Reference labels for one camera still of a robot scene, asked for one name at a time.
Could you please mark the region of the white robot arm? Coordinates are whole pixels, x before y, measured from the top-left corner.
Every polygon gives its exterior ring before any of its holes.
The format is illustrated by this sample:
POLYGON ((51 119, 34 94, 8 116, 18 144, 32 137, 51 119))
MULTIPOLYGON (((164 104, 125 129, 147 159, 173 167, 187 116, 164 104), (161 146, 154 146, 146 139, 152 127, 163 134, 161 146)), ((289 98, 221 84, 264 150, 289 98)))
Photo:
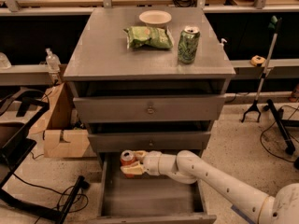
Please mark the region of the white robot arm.
POLYGON ((178 154, 125 150, 120 156, 126 175, 166 175, 183 184, 201 179, 254 224, 299 224, 299 184, 270 196, 203 161, 189 150, 178 154))

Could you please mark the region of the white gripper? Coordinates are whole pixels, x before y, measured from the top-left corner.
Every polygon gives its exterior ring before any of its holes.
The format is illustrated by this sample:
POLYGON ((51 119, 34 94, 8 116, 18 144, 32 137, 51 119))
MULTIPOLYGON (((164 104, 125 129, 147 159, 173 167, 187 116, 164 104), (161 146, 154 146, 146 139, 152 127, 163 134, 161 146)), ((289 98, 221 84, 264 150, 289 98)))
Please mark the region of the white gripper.
POLYGON ((135 161, 129 165, 123 165, 121 171, 126 175, 143 175, 146 171, 149 175, 159 175, 159 161, 162 156, 160 151, 147 152, 145 150, 135 151, 135 161))

